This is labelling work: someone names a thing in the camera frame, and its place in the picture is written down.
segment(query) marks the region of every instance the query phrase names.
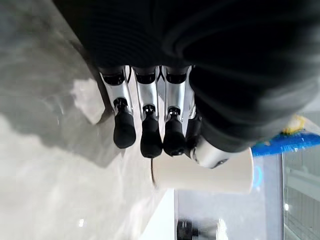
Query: black fabric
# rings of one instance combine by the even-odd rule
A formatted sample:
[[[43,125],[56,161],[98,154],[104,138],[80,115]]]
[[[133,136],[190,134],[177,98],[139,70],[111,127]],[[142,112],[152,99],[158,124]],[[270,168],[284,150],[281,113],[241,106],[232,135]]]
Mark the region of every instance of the black fabric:
[[[319,0],[54,0],[97,66],[182,67],[202,134],[237,152],[318,91]]]
[[[193,119],[188,120],[188,125],[185,133],[186,149],[185,154],[190,157],[190,151],[193,149],[198,142],[199,134],[201,133],[202,118],[198,113]]]

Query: robotic hand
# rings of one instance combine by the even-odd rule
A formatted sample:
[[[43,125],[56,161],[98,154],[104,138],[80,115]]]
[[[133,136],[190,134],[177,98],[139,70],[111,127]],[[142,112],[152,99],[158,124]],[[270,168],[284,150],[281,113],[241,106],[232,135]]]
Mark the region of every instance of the robotic hand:
[[[136,133],[123,66],[133,66],[147,158],[186,153],[207,168],[280,132],[318,92],[317,0],[54,0],[99,67],[115,112],[114,142]],[[157,73],[165,67],[165,137]],[[182,134],[186,67],[194,91]]]

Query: black sleeve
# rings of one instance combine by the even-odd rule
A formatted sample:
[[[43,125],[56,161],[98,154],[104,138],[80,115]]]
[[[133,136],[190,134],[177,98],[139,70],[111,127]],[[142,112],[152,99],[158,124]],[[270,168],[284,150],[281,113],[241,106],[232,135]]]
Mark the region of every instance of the black sleeve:
[[[320,1],[186,2],[161,28],[163,48],[196,65],[202,135],[227,152],[270,139],[318,92]]]

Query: white paper cup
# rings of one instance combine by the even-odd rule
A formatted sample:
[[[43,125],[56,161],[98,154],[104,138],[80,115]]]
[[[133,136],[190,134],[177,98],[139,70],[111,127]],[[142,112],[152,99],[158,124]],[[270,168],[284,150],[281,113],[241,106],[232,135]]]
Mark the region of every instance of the white paper cup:
[[[153,184],[158,188],[248,194],[254,177],[251,149],[236,154],[224,164],[205,168],[185,155],[166,154],[151,162]]]

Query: concrete floor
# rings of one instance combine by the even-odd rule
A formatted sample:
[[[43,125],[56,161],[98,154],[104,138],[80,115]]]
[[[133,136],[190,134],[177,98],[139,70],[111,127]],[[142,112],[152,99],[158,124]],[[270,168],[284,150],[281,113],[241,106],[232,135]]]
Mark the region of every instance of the concrete floor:
[[[164,194],[140,154],[139,114],[120,151],[108,99],[51,1],[1,1],[0,35],[0,239],[138,239]]]

